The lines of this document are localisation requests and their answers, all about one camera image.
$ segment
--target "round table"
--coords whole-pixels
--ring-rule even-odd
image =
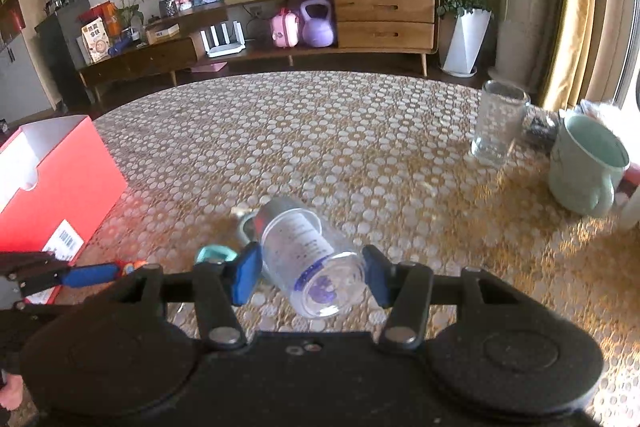
[[[147,259],[190,269],[233,237],[232,209],[276,194],[305,201],[357,246],[457,275],[483,267],[591,333],[606,373],[590,412],[640,423],[640,232],[580,219],[546,187],[548,159],[525,146],[500,170],[468,155],[480,93],[386,74],[232,76],[164,90],[95,121],[129,181],[81,264]],[[78,298],[63,291],[58,302]],[[366,293],[327,320],[296,316],[263,283],[238,310],[249,330],[380,332]],[[430,335],[454,320],[432,309]],[[192,307],[174,321],[194,330]]]

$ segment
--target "black cabinet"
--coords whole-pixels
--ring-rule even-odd
[[[36,26],[40,50],[68,108],[90,103],[78,73],[86,63],[76,41],[82,34],[78,16],[89,8],[89,0],[79,0],[59,8]]]

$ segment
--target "wooden tv stand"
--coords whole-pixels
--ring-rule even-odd
[[[169,73],[175,85],[175,71],[217,62],[257,58],[293,57],[331,53],[409,53],[422,59],[426,75],[426,55],[438,50],[439,0],[332,0],[337,42],[325,48],[311,48],[300,42],[293,48],[277,48],[271,41],[247,41],[235,55],[207,57],[200,31],[228,20],[232,7],[261,2],[281,6],[300,0],[222,0],[197,6],[174,17],[155,22],[147,29],[161,30],[179,24],[180,33],[168,41],[142,48],[130,48],[116,57],[106,58],[80,71],[84,85],[92,88],[100,101],[97,86],[114,80],[127,80]]]

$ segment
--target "blue gripper pad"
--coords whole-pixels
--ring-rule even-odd
[[[387,283],[392,266],[391,261],[378,248],[372,245],[364,247],[362,255],[366,264],[365,280],[374,299],[381,308],[391,307],[393,302]]]
[[[249,243],[240,255],[227,264],[231,276],[231,304],[246,304],[254,292],[262,273],[262,248],[259,243]]]
[[[115,263],[94,264],[72,268],[61,277],[62,283],[71,288],[83,288],[94,284],[112,282],[118,278],[120,267]]]

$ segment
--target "purple kettlebell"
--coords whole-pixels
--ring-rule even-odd
[[[326,7],[324,19],[310,17],[306,7],[319,4]],[[328,0],[306,0],[300,5],[300,15],[305,22],[302,40],[313,48],[324,48],[334,43],[334,28],[331,24],[331,3]]]

